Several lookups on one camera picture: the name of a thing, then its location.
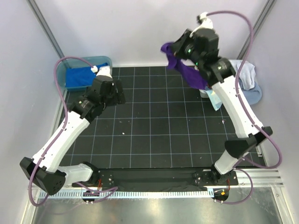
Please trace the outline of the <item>purple towel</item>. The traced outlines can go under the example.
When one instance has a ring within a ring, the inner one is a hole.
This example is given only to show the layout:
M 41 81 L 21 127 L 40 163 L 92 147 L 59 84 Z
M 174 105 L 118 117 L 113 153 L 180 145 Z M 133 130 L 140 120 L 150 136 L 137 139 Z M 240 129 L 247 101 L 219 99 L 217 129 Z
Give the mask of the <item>purple towel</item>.
M 170 48 L 171 44 L 172 42 L 167 42 L 160 48 L 160 50 L 165 53 L 167 57 L 168 69 L 174 69 L 175 71 L 179 72 L 189 87 L 198 90 L 204 90 L 207 86 L 207 82 L 200 76 L 198 70 L 188 67 L 181 61 L 181 59 L 174 56 Z

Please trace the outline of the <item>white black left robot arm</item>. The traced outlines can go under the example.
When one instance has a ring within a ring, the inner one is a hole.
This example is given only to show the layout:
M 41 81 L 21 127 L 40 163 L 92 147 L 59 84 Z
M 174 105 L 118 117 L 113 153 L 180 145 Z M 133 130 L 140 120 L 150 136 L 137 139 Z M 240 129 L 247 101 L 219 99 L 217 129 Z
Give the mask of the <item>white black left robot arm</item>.
M 47 143 L 32 157 L 24 157 L 20 167 L 26 177 L 48 195 L 65 185 L 81 182 L 97 185 L 99 169 L 89 162 L 60 166 L 60 162 L 77 137 L 110 106 L 124 104 L 123 86 L 119 79 L 99 75 L 84 95 L 67 108 L 65 119 Z

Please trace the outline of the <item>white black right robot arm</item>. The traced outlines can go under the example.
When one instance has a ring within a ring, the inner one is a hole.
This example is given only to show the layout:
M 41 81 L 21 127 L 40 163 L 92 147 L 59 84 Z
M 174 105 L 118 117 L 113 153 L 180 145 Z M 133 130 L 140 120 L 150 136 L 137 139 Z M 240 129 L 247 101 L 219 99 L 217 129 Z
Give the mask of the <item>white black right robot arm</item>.
M 268 135 L 273 131 L 271 127 L 263 126 L 251 110 L 239 89 L 230 61 L 218 55 L 218 41 L 219 37 L 212 29 L 202 28 L 194 34 L 187 29 L 170 49 L 174 56 L 190 60 L 197 66 L 200 76 L 220 98 L 234 125 L 237 137 L 225 142 L 225 151 L 211 166 L 211 181 L 221 185 L 226 183 L 236 163 L 266 139 L 255 125 Z

